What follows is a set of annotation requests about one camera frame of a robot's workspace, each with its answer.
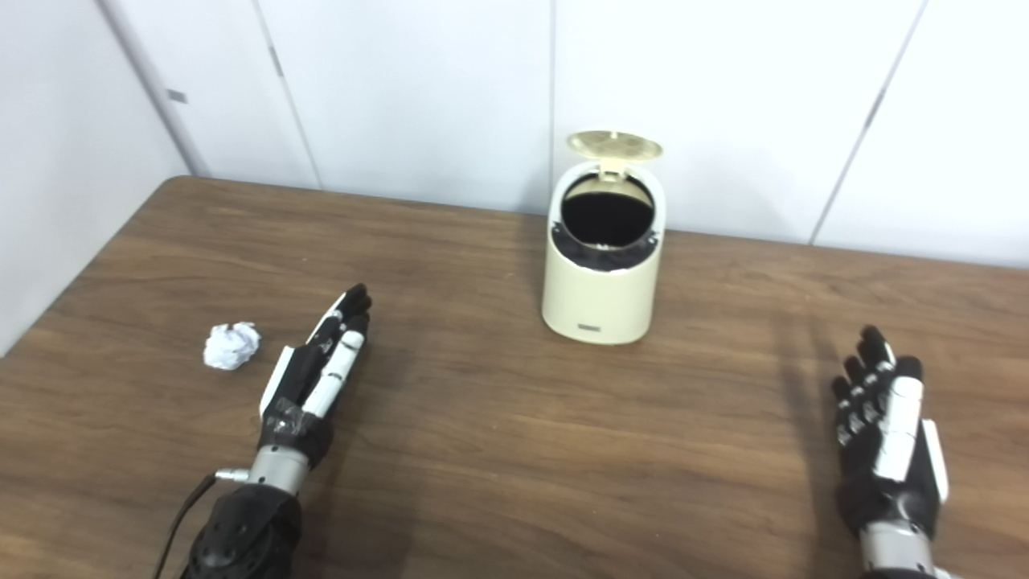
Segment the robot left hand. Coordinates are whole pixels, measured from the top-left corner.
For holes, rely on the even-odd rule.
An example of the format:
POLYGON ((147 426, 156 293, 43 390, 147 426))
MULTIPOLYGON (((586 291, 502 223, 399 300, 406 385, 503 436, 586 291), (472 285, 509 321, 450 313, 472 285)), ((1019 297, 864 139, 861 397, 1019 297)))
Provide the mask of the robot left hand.
POLYGON ((316 468, 334 440, 338 397, 367 341, 372 300, 364 283, 339 296, 301 346, 286 346, 260 401, 258 450, 295 450, 316 468))

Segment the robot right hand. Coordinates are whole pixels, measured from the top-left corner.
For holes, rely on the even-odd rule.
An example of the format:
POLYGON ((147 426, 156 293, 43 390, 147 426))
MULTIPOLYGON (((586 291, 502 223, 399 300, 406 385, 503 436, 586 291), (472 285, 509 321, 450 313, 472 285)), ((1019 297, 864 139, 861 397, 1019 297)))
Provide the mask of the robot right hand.
POLYGON ((877 326, 833 378, 833 435, 841 480, 835 505, 859 534, 876 521, 904 521, 933 539, 949 480, 936 424, 922 417, 921 360, 897 355, 877 326))

